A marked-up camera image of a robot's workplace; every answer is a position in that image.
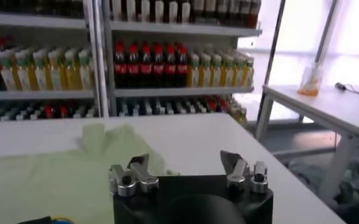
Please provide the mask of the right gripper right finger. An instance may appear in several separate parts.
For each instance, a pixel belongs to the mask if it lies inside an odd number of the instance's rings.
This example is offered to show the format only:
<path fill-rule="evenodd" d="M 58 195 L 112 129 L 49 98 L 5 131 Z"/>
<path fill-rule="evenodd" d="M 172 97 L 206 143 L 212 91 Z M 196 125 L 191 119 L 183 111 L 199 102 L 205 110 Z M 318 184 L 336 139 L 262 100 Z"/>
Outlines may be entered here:
<path fill-rule="evenodd" d="M 227 174 L 227 187 L 242 192 L 250 189 L 255 194 L 266 194 L 269 190 L 268 168 L 263 161 L 253 167 L 238 153 L 220 151 L 220 159 Z"/>

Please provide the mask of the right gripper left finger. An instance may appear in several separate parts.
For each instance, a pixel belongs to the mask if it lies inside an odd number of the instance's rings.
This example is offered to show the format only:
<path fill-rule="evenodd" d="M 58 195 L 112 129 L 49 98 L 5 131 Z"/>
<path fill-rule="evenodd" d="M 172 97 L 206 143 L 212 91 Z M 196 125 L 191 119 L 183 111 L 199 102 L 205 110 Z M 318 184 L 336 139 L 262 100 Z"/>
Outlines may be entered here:
<path fill-rule="evenodd" d="M 151 194 L 159 188 L 159 178 L 148 172 L 149 155 L 132 157 L 123 168 L 112 165 L 108 170 L 109 189 L 112 195 L 133 197 L 136 193 Z"/>

